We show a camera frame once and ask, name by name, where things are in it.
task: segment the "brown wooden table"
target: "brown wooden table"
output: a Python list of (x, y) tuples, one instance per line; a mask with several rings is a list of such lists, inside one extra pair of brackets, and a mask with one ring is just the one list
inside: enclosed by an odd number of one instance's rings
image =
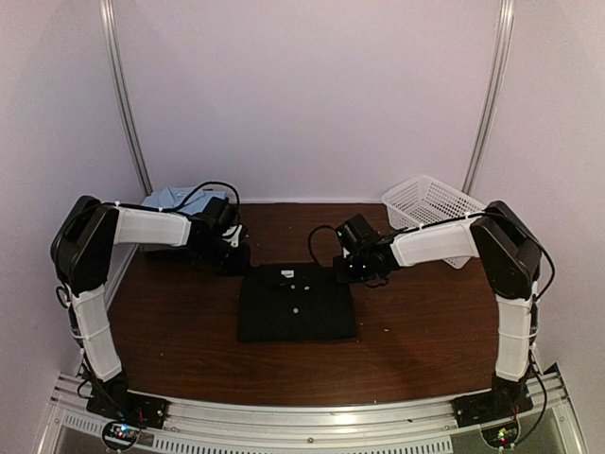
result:
[[(389, 230), (382, 205), (242, 206), (252, 263), (308, 262), (318, 224), (363, 213)], [(338, 253), (316, 235), (320, 260)], [(110, 310), (115, 345), (135, 391), (232, 404), (346, 405), (395, 402), (490, 387), (497, 307), (478, 260), (395, 272), (384, 288), (353, 286), (358, 339), (238, 343), (240, 278), (138, 253)]]

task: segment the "white plastic basket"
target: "white plastic basket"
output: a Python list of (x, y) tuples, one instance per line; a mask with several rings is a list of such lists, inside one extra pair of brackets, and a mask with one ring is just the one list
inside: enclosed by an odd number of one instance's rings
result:
[[(389, 223), (394, 229), (418, 227), (485, 208), (480, 201), (426, 175), (397, 184), (382, 196), (382, 202), (389, 209)], [(469, 257), (459, 257), (444, 261), (459, 270), (468, 260)]]

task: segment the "wooden tabletop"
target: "wooden tabletop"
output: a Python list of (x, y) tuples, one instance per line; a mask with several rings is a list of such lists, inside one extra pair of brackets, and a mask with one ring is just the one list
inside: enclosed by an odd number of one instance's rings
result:
[[(242, 206), (252, 264), (308, 262), (318, 224), (362, 213), (390, 230), (382, 205)], [(338, 253), (316, 236), (319, 259)], [(135, 255), (111, 310), (113, 339), (135, 391), (231, 404), (384, 403), (490, 387), (497, 307), (478, 260), (462, 270), (434, 262), (394, 272), (389, 285), (353, 285), (358, 338), (238, 343), (241, 278)]]

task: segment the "white wall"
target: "white wall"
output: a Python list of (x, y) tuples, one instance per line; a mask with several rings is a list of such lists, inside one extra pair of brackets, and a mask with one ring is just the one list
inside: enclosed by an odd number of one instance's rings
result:
[(117, 2), (156, 187), (377, 201), (414, 173), (462, 186), (499, 2)]
[(5, 0), (0, 61), (0, 451), (13, 454), (31, 452), (57, 374), (77, 360), (50, 242), (79, 195), (142, 192), (97, 2)]
[(507, 201), (552, 252), (558, 278), (542, 302), (540, 350), (546, 365), (561, 365), (595, 453), (605, 425), (603, 24), (597, 0), (517, 2), (509, 67), (473, 191)]

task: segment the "vertical metal post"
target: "vertical metal post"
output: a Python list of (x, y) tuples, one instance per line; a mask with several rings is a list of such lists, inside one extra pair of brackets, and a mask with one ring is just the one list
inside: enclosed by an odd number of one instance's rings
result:
[(145, 194), (149, 195), (153, 191), (149, 172), (145, 164), (145, 158), (141, 151), (139, 136), (134, 125), (132, 116), (132, 107), (130, 106), (129, 93), (126, 87), (124, 77), (124, 68), (122, 67), (122, 58), (120, 56), (120, 47), (117, 39), (117, 30), (115, 27), (115, 18), (113, 16), (113, 0), (100, 0), (101, 22), (105, 34), (105, 42), (110, 57), (110, 67), (113, 75), (113, 85), (117, 95), (117, 103), (120, 109), (120, 116), (124, 125), (124, 131), (129, 143), (130, 154), (134, 162), (134, 168), (143, 187)]
[(490, 84), (483, 105), (483, 113), (476, 134), (475, 146), (471, 161), (466, 171), (462, 192), (469, 194), (473, 190), (476, 176), (483, 158), (485, 147), (488, 143), (490, 128), (495, 113), (495, 104), (502, 86), (504, 71), (509, 58), (510, 39), (512, 37), (512, 25), (514, 20), (514, 0), (502, 0), (500, 8), (500, 21), (496, 32), (495, 49), (493, 51), (492, 73)]

